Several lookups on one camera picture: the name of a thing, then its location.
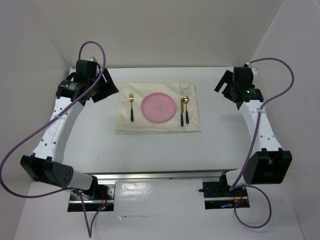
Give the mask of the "gold fork green handle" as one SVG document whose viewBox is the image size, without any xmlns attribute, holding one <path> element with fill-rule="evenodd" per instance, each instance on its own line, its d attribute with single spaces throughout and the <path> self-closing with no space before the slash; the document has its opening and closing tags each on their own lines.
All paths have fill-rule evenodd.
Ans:
<svg viewBox="0 0 320 240">
<path fill-rule="evenodd" d="M 134 121 L 134 110 L 133 110 L 133 103 L 134 103 L 134 93 L 129 93 L 129 102 L 130 102 L 130 121 Z"/>
</svg>

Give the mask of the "cream cloth placemat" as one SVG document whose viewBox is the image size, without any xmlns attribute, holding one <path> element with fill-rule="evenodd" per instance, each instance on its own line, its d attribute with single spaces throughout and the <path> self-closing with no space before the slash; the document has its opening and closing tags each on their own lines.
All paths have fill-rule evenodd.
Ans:
<svg viewBox="0 0 320 240">
<path fill-rule="evenodd" d="M 131 103 L 129 93 L 133 93 L 133 113 L 134 121 L 131 122 Z M 152 93 L 164 93 L 173 98 L 176 103 L 176 113 L 167 122 L 155 123 L 147 120 L 141 110 L 142 100 Z M 138 82 L 121 83 L 119 92 L 119 104 L 117 109 L 116 132 L 118 133 L 139 133 L 139 134 L 159 134 L 159 133 L 192 133 L 200 132 L 199 111 L 197 105 L 195 85 L 190 83 L 189 97 L 187 104 L 189 124 L 186 124 L 186 107 L 184 104 L 183 120 L 181 126 L 181 98 L 179 82 Z"/>
</svg>

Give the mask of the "gold spoon green handle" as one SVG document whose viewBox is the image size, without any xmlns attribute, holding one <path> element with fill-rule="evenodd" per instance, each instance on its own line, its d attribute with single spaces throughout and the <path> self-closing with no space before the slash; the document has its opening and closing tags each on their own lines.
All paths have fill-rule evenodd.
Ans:
<svg viewBox="0 0 320 240">
<path fill-rule="evenodd" d="M 186 124 L 189 124 L 189 113 L 188 113 L 188 103 L 189 103 L 189 101 L 190 101 L 190 99 L 189 99 L 189 97 L 188 96 L 184 96 L 183 98 L 182 98 L 182 101 L 183 101 L 183 103 L 184 103 L 184 105 L 185 105 L 185 117 L 186 117 Z"/>
</svg>

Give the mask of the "clear drinking glass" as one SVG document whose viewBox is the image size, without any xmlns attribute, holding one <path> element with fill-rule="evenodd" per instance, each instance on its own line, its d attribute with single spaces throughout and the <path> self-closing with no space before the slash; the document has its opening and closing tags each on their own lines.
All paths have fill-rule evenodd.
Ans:
<svg viewBox="0 0 320 240">
<path fill-rule="evenodd" d="M 181 81 L 179 83 L 179 93 L 182 96 L 187 96 L 190 93 L 190 83 L 187 81 Z"/>
</svg>

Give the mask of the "gold knife green handle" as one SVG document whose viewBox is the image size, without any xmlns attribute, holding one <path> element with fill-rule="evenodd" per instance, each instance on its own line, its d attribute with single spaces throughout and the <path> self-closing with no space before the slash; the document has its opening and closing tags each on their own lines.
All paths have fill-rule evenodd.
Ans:
<svg viewBox="0 0 320 240">
<path fill-rule="evenodd" d="M 180 125 L 184 126 L 184 98 L 180 99 Z"/>
</svg>

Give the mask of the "pink plate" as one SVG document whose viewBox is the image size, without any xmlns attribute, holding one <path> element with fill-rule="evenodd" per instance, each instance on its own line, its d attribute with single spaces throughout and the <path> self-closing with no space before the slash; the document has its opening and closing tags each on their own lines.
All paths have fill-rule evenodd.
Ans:
<svg viewBox="0 0 320 240">
<path fill-rule="evenodd" d="M 176 102 L 171 96 L 162 92 L 147 95 L 141 102 L 142 115 L 150 122 L 165 123 L 177 111 Z"/>
</svg>

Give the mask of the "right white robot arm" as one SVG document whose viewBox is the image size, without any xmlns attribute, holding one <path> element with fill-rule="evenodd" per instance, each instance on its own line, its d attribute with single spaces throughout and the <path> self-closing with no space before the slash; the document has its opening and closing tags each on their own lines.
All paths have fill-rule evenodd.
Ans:
<svg viewBox="0 0 320 240">
<path fill-rule="evenodd" d="M 239 186 L 281 184 L 293 159 L 272 130 L 262 92 L 253 84 L 256 72 L 247 65 L 234 67 L 223 74 L 214 89 L 236 104 L 251 138 L 243 167 L 225 171 L 219 178 L 218 190 L 223 196 L 230 196 Z"/>
</svg>

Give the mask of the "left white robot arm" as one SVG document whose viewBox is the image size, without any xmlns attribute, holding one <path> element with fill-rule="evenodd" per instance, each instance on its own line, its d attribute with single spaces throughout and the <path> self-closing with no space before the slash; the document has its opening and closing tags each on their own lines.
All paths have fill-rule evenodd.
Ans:
<svg viewBox="0 0 320 240">
<path fill-rule="evenodd" d="M 101 101 L 118 93 L 108 70 L 101 69 L 94 57 L 78 60 L 75 71 L 57 87 L 51 119 L 37 147 L 31 155 L 23 155 L 20 164 L 36 182 L 60 188 L 80 190 L 92 200 L 103 187 L 95 176 L 78 172 L 63 163 L 67 141 L 76 119 L 86 102 Z"/>
</svg>

